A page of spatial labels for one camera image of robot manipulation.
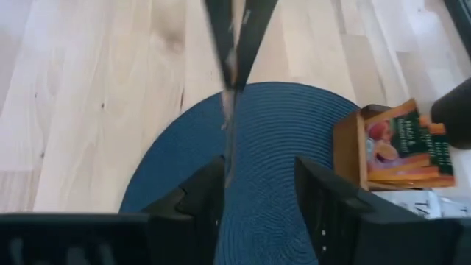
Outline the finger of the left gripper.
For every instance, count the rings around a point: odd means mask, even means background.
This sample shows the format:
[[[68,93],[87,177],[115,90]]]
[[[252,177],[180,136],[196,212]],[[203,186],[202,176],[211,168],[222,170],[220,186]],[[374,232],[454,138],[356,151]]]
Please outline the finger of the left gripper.
[[[242,91],[278,0],[246,0],[237,45],[235,89]]]
[[[237,75],[237,59],[233,33],[232,0],[204,0],[204,3],[225,88],[233,89]]]

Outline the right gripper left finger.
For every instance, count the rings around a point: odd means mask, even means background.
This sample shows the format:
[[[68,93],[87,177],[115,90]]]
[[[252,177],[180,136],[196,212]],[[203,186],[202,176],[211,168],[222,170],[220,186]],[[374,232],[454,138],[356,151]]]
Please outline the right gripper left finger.
[[[224,158],[137,213],[0,214],[0,265],[213,265]]]

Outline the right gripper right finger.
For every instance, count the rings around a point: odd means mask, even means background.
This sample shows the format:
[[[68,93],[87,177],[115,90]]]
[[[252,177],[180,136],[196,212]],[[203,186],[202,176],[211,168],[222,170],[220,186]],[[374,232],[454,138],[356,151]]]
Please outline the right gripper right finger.
[[[471,265],[471,218],[426,219],[303,157],[295,190],[319,265]]]

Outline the white and orange tea packet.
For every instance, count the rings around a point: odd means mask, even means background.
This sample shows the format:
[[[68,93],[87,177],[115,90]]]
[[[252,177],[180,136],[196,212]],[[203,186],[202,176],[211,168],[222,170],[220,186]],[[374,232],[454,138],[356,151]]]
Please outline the white and orange tea packet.
[[[471,202],[441,197],[434,191],[374,191],[374,194],[426,219],[471,218]]]

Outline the wooden three-compartment tray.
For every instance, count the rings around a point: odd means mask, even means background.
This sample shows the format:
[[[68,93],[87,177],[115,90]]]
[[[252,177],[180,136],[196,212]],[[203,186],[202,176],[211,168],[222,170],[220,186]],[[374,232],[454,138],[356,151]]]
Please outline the wooden three-compartment tray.
[[[365,121],[367,119],[381,115],[387,111],[393,110],[402,112],[405,110],[418,110],[421,116],[427,116],[430,120],[431,117],[425,113],[421,113],[414,99],[397,107],[387,107],[383,105],[368,105],[355,110],[346,118],[337,122],[333,128],[333,166],[337,174],[345,177],[350,182],[354,183],[359,188],[365,191],[408,191],[408,190],[423,190],[434,191],[441,197],[448,197],[454,199],[465,199],[471,202],[471,198],[453,195],[441,195],[439,190],[451,190],[458,185],[457,170],[451,162],[454,169],[454,177],[456,185],[449,188],[398,188],[391,185],[384,185],[379,183],[371,183],[368,181],[368,168],[366,164],[367,147],[366,147],[366,133]]]

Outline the round dark woven placemat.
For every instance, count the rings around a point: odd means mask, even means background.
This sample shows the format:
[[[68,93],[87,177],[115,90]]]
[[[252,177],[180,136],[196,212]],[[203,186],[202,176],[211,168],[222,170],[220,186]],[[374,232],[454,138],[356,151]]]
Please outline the round dark woven placemat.
[[[225,150],[219,95],[204,99],[155,140],[125,191],[139,211]],[[216,265],[318,265],[294,187],[296,156],[331,168],[333,126],[355,103],[287,82],[248,85],[238,100],[233,178],[225,192]]]

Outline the black aluminium rig frame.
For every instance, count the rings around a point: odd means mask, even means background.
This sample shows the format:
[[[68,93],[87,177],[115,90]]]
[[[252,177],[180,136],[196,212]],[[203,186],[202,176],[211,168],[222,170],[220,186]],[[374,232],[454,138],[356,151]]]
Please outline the black aluminium rig frame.
[[[471,0],[444,0],[444,3],[471,59]]]

